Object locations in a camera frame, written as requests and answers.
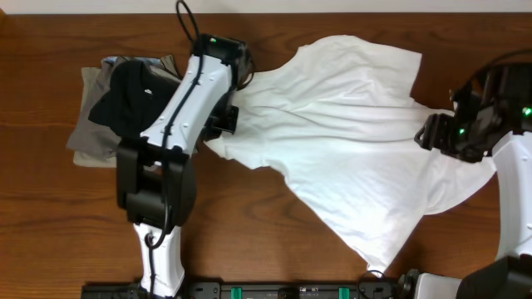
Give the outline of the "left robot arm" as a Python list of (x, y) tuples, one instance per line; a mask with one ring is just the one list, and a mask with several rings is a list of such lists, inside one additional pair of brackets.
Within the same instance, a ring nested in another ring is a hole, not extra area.
[(253, 78), (254, 59), (238, 39), (201, 34), (185, 76), (154, 123), (116, 153), (117, 203), (140, 239), (143, 277), (129, 298), (174, 298), (184, 281), (180, 233), (196, 199), (191, 157), (200, 140), (236, 131), (234, 93)]

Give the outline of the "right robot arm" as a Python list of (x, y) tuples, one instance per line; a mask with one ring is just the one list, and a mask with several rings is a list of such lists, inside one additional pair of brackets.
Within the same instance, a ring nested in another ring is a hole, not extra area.
[(398, 286), (415, 298), (524, 299), (531, 296), (531, 65), (478, 70), (452, 97), (453, 116), (434, 114), (416, 133), (426, 150), (469, 163), (491, 157), (500, 191), (495, 262), (463, 279), (408, 273)]

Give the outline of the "white t-shirt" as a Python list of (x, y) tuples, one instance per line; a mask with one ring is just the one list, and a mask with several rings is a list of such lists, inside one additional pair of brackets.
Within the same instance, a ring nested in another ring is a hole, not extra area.
[(467, 200), (494, 175), (414, 140), (433, 109), (411, 88), (421, 54), (354, 36), (300, 47), (234, 95), (219, 157), (278, 171), (288, 188), (371, 270), (385, 271), (422, 217)]

